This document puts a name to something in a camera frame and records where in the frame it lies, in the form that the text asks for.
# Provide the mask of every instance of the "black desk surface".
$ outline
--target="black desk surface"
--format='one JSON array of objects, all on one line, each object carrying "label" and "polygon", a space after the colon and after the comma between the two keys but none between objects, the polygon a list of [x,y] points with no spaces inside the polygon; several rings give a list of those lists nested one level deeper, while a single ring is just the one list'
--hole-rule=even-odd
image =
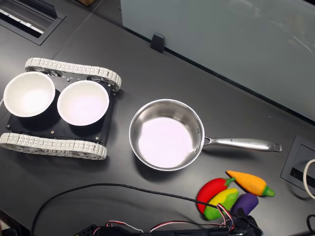
[{"label": "black desk surface", "polygon": [[[24,71],[29,57],[114,70],[123,83],[106,145],[108,157],[104,161],[88,161],[27,155],[1,148],[1,210],[30,228],[40,205],[70,188],[112,182],[195,198],[204,183],[227,177],[224,172],[232,169],[257,175],[275,190],[274,198],[259,198],[259,205],[252,212],[266,235],[294,235],[307,230],[306,217],[315,212],[315,201],[304,200],[305,191],[288,185],[280,174],[295,135],[315,142],[315,127],[168,53],[150,49],[147,42],[108,21],[106,4],[113,1],[102,2],[91,15],[70,0],[63,2],[64,8],[59,11],[67,15],[66,21],[41,47],[0,27],[0,89],[3,91],[10,79]],[[83,23],[76,31],[79,21]],[[59,38],[64,34],[72,37],[68,41]],[[264,139],[282,144],[283,151],[207,147],[181,171],[153,171],[133,154],[128,129],[141,106],[160,98],[177,99],[191,106],[210,137]],[[0,121],[1,133],[6,131],[7,119],[8,115]],[[36,233],[71,236],[108,220],[125,221],[144,230],[169,220],[203,222],[195,204],[186,201],[116,187],[95,187],[51,202],[38,221]]]}]

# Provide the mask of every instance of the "green toy pepper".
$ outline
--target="green toy pepper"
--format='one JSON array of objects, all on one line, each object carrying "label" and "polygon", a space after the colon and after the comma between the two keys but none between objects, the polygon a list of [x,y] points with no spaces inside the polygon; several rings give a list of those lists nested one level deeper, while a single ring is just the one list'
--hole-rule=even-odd
[{"label": "green toy pepper", "polygon": [[[229,188],[220,193],[218,193],[209,204],[217,205],[218,203],[222,204],[227,210],[230,210],[233,204],[235,203],[239,192],[236,188]],[[221,217],[220,212],[218,209],[207,206],[205,211],[203,212],[205,217],[208,220],[215,220]]]}]

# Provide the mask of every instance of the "saucepan handle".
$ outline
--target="saucepan handle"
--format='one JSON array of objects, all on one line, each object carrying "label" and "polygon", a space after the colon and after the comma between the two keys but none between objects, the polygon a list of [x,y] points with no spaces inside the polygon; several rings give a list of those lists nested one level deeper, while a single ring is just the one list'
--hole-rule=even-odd
[{"label": "saucepan handle", "polygon": [[259,140],[259,139],[239,139],[239,138],[231,138],[231,139],[212,139],[205,137],[209,142],[204,144],[207,145],[222,145],[222,146],[230,146],[236,148],[245,148],[251,150],[258,151],[281,151],[282,147],[280,144],[274,144],[272,142]]}]

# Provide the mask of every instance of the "orange toy carrot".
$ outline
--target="orange toy carrot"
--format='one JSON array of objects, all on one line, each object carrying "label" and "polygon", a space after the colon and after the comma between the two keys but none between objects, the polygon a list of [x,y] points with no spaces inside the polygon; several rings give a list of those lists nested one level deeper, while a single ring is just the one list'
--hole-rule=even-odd
[{"label": "orange toy carrot", "polygon": [[229,176],[236,178],[236,182],[238,182],[243,188],[254,195],[269,197],[275,196],[275,192],[267,186],[263,179],[257,176],[237,171],[226,172]]}]

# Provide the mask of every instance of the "white bowl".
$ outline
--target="white bowl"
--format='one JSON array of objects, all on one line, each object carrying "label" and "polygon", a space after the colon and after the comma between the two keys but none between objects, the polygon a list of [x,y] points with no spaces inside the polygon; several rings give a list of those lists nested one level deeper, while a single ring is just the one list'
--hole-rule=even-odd
[{"label": "white bowl", "polygon": [[82,80],[66,87],[60,94],[59,115],[69,124],[92,124],[106,113],[109,97],[106,89],[93,81]]},{"label": "white bowl", "polygon": [[55,85],[47,75],[26,72],[8,83],[3,101],[12,114],[18,117],[33,117],[44,112],[54,97]]}]

